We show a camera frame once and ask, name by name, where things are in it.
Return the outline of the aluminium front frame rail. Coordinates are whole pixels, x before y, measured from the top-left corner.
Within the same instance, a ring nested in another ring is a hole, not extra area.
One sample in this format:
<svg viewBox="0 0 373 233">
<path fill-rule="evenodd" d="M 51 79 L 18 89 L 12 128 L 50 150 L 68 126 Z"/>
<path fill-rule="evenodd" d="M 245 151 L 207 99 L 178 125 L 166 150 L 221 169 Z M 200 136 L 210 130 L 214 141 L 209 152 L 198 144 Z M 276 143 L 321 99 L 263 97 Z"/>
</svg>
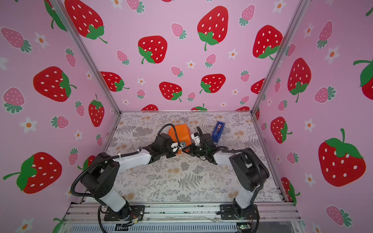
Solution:
<svg viewBox="0 0 373 233">
<path fill-rule="evenodd" d="M 137 223 L 118 220 L 98 204 L 72 204 L 57 233 L 305 233 L 291 203 L 257 203 L 248 218 L 229 203 L 132 203 Z"/>
</svg>

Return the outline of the right aluminium corner post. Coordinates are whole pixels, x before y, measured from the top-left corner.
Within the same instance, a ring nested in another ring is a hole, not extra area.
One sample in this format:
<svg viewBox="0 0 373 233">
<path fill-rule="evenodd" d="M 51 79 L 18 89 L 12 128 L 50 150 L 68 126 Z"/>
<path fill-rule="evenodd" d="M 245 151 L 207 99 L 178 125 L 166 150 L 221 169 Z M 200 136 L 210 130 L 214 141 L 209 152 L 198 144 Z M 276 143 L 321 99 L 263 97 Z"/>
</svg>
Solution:
<svg viewBox="0 0 373 233">
<path fill-rule="evenodd" d="M 311 3 L 310 0 L 299 1 L 299 4 L 298 4 L 298 6 L 296 8 L 296 11 L 293 15 L 293 18 L 290 21 L 290 23 L 288 25 L 288 28 L 287 28 L 287 31 L 286 31 L 286 33 L 283 37 L 283 41 L 280 45 L 280 48 L 279 48 L 278 52 L 276 53 L 274 61 L 272 62 L 271 66 L 270 66 L 270 69 L 269 69 L 269 71 L 267 73 L 267 76 L 264 80 L 262 88 L 259 92 L 257 100 L 254 103 L 253 109 L 251 110 L 251 115 L 252 116 L 254 116 L 255 113 L 257 112 L 257 109 L 259 108 L 259 106 L 261 104 L 261 101 L 264 97 L 264 94 L 266 93 L 266 91 L 268 89 L 268 86 L 271 84 L 272 78 L 274 77 L 280 62 L 282 61 L 282 59 L 285 55 L 286 48 L 291 43 L 291 41 L 292 41 L 300 23 L 303 20 L 303 17 L 305 15 L 305 13 L 307 12 L 307 9 L 308 9 L 310 3 Z"/>
</svg>

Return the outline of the left aluminium corner post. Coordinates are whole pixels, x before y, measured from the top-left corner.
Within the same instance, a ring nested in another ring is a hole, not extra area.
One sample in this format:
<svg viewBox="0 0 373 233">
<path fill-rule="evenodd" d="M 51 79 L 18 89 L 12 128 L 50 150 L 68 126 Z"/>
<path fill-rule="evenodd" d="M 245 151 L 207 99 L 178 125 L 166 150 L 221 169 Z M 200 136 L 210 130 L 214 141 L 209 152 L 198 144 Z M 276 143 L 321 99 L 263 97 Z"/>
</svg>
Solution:
<svg viewBox="0 0 373 233">
<path fill-rule="evenodd" d="M 96 66 L 94 60 L 92 59 L 89 50 L 85 46 L 84 42 L 81 39 L 81 36 L 79 35 L 78 31 L 75 29 L 72 20 L 68 16 L 68 13 L 64 7 L 64 1 L 58 1 L 58 0 L 51 0 L 52 5 L 55 8 L 55 11 L 57 15 L 60 17 L 62 23 L 65 25 L 67 32 L 71 36 L 73 42 L 77 46 L 80 54 L 82 55 L 85 63 L 87 64 L 89 70 L 93 74 L 96 82 L 100 86 L 102 92 L 104 93 L 106 99 L 110 103 L 111 107 L 113 108 L 116 115 L 121 115 L 121 110 L 119 106 L 117 105 L 116 101 L 114 100 L 109 88 L 107 87 L 98 67 Z"/>
</svg>

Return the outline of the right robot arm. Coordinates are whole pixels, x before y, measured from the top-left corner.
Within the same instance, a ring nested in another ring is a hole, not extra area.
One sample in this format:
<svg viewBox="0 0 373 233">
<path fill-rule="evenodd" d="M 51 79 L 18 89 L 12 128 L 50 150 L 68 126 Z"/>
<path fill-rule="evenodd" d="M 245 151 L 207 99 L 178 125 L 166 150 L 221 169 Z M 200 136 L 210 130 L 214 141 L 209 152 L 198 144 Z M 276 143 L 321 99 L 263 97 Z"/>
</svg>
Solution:
<svg viewBox="0 0 373 233">
<path fill-rule="evenodd" d="M 195 133 L 194 142 L 182 149 L 193 157 L 204 158 L 215 165 L 232 166 L 241 185 L 238 195 L 233 200 L 236 216 L 254 209 L 254 201 L 265 181 L 270 177 L 269 170 L 251 148 L 229 149 L 216 146 L 209 134 Z"/>
</svg>

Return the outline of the blue tape dispenser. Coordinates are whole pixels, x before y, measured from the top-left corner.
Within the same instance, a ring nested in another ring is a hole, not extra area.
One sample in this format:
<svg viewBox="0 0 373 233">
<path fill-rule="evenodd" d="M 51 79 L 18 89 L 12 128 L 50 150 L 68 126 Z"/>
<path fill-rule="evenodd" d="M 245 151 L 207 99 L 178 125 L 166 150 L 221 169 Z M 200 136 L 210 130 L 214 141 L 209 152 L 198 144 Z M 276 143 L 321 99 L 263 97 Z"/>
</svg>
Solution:
<svg viewBox="0 0 373 233">
<path fill-rule="evenodd" d="M 220 137 L 223 133 L 224 127 L 225 127 L 225 123 L 220 122 L 220 121 L 217 122 L 217 124 L 214 128 L 214 131 L 212 133 L 212 139 L 215 143 L 219 142 Z"/>
</svg>

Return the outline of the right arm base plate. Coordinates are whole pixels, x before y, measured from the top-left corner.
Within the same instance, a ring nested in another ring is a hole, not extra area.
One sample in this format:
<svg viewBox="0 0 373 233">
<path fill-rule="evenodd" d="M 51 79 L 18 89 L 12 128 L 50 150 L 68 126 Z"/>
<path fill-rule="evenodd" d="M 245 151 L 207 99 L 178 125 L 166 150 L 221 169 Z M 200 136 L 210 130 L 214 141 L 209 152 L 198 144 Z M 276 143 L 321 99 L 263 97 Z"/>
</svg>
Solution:
<svg viewBox="0 0 373 233">
<path fill-rule="evenodd" d="M 255 204 L 241 209 L 238 205 L 222 204 L 217 212 L 223 220 L 258 220 L 260 219 L 258 208 Z"/>
</svg>

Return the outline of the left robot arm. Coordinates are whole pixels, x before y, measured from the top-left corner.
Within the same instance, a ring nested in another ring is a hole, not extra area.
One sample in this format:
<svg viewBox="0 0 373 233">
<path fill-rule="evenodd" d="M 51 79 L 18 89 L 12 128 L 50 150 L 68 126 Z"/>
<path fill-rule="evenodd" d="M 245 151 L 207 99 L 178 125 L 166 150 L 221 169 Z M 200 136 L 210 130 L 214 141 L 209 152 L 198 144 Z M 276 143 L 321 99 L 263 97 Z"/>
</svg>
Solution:
<svg viewBox="0 0 373 233">
<path fill-rule="evenodd" d="M 130 215 L 131 207 L 114 188 L 117 175 L 124 170 L 156 162 L 163 156 L 174 157 L 185 147 L 185 142 L 174 142 L 171 136 L 159 134 L 152 144 L 139 147 L 135 152 L 116 156 L 100 153 L 77 181 L 89 191 L 92 198 L 106 206 L 108 211 L 125 219 Z"/>
</svg>

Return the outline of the aluminium corner post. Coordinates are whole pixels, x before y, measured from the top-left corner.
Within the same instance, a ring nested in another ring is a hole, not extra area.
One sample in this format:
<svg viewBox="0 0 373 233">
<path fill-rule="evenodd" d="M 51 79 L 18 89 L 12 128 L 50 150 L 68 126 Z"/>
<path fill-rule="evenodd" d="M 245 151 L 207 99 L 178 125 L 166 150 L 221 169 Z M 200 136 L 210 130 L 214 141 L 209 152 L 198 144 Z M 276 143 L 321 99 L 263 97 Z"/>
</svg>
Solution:
<svg viewBox="0 0 373 233">
<path fill-rule="evenodd" d="M 257 109 L 259 108 L 259 106 L 261 104 L 261 101 L 264 97 L 264 94 L 266 93 L 266 91 L 268 89 L 268 86 L 271 84 L 272 78 L 274 77 L 280 62 L 282 61 L 282 59 L 285 55 L 286 48 L 291 43 L 291 41 L 292 41 L 300 23 L 303 20 L 303 17 L 305 15 L 305 13 L 307 12 L 307 9 L 308 9 L 310 3 L 311 3 L 310 0 L 299 1 L 299 4 L 298 4 L 298 6 L 296 8 L 296 11 L 293 15 L 293 18 L 290 21 L 290 23 L 288 25 L 288 28 L 287 28 L 287 31 L 286 31 L 286 33 L 283 37 L 283 41 L 280 45 L 280 48 L 279 48 L 278 52 L 276 53 L 274 61 L 272 62 L 271 66 L 270 66 L 270 69 L 269 69 L 269 71 L 267 73 L 267 76 L 264 80 L 262 88 L 259 92 L 257 100 L 254 103 L 253 109 L 251 110 L 251 115 L 252 116 L 254 116 L 255 113 L 257 112 Z"/>
<path fill-rule="evenodd" d="M 79 35 L 78 31 L 75 29 L 72 20 L 68 16 L 68 13 L 64 7 L 64 1 L 58 1 L 58 0 L 51 0 L 52 5 L 55 8 L 55 11 L 57 15 L 60 17 L 62 23 L 65 25 L 67 32 L 71 36 L 73 42 L 77 46 L 80 54 L 82 55 L 85 63 L 87 64 L 89 70 L 93 74 L 96 82 L 100 86 L 102 92 L 104 93 L 106 99 L 110 103 L 111 107 L 113 108 L 116 115 L 121 115 L 121 110 L 119 106 L 117 105 L 116 101 L 114 100 L 109 88 L 107 87 L 98 67 L 96 66 L 94 60 L 92 59 L 89 50 L 85 46 L 84 42 L 81 39 L 81 36 Z"/>
</svg>

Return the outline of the orange wrapping paper sheet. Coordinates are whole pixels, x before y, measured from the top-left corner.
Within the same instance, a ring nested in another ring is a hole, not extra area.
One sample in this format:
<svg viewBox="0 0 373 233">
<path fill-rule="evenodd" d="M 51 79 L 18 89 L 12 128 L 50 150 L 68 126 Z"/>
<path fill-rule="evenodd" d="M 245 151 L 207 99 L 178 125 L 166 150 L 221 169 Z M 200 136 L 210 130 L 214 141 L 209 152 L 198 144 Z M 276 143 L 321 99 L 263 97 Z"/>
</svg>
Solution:
<svg viewBox="0 0 373 233">
<path fill-rule="evenodd" d="M 171 137 L 173 143 L 185 141 L 187 146 L 192 144 L 190 129 L 186 124 L 177 125 L 175 126 L 175 129 L 176 131 L 171 127 L 167 133 L 167 135 Z"/>
</svg>

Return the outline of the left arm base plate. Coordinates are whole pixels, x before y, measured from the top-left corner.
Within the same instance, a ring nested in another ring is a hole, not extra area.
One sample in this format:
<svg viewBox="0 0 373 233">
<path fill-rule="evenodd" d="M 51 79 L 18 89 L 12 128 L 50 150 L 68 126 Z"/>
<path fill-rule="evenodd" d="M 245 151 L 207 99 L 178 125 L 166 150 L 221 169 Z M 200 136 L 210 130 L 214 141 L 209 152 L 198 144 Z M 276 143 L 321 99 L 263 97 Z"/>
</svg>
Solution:
<svg viewBox="0 0 373 233">
<path fill-rule="evenodd" d="M 130 222 L 130 221 L 142 221 L 145 212 L 144 205 L 125 205 L 121 210 L 115 212 L 110 207 L 107 208 L 104 221 L 113 222 Z"/>
</svg>

